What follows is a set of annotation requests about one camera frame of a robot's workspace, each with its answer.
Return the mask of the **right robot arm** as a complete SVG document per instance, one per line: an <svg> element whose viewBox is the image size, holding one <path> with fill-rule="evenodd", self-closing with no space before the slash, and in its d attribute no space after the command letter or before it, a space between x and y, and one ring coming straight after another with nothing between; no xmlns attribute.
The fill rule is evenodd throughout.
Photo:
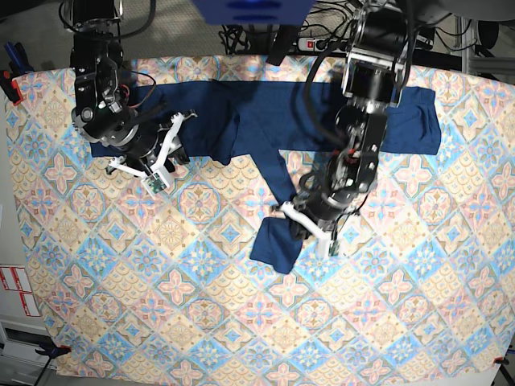
<svg viewBox="0 0 515 386"><path fill-rule="evenodd" d="M75 72L76 106L72 122L90 144L113 152L105 168L109 175L121 170L140 179L157 179L189 162L179 131L196 112L177 112L162 119L165 100L141 110L139 104L130 103L130 89L122 82L121 41L146 30L155 11L156 3L150 2L145 23L122 34L121 2L63 1L58 9L64 27L73 33L70 66Z"/></svg>

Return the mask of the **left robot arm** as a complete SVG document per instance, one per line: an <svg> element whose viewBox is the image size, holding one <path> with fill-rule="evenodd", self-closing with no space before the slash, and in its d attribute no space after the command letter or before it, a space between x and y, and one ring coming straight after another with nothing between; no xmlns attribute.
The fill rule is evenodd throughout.
<svg viewBox="0 0 515 386"><path fill-rule="evenodd" d="M352 202L367 195L376 180L387 109L400 102L416 35L411 1L366 1L317 57L305 82L303 102L313 126L335 150L322 175L304 175L300 192L275 208L288 217L296 240L314 236L334 241L340 219L358 214ZM346 102L336 114L335 128L328 130L312 104L311 86L323 60L336 50L346 59L341 85Z"/></svg>

